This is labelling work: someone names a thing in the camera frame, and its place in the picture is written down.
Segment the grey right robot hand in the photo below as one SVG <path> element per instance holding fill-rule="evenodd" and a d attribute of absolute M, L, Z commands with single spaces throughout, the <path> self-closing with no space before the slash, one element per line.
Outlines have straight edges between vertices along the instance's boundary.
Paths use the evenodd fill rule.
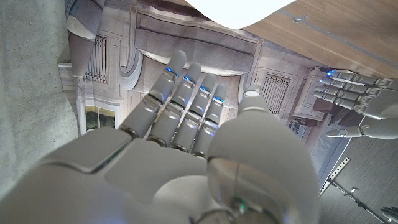
<path fill-rule="evenodd" d="M 176 51 L 118 128 L 51 152 L 1 200 L 2 223 L 317 223 L 303 142 L 252 85 L 220 122 L 226 88 Z"/>

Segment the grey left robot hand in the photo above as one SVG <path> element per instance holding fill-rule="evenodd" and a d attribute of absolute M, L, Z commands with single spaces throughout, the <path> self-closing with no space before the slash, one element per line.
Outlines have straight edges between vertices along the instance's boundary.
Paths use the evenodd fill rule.
<path fill-rule="evenodd" d="M 337 69 L 328 71 L 320 83 L 314 96 L 374 120 L 371 124 L 331 130 L 326 134 L 328 137 L 397 138 L 396 79 Z"/>

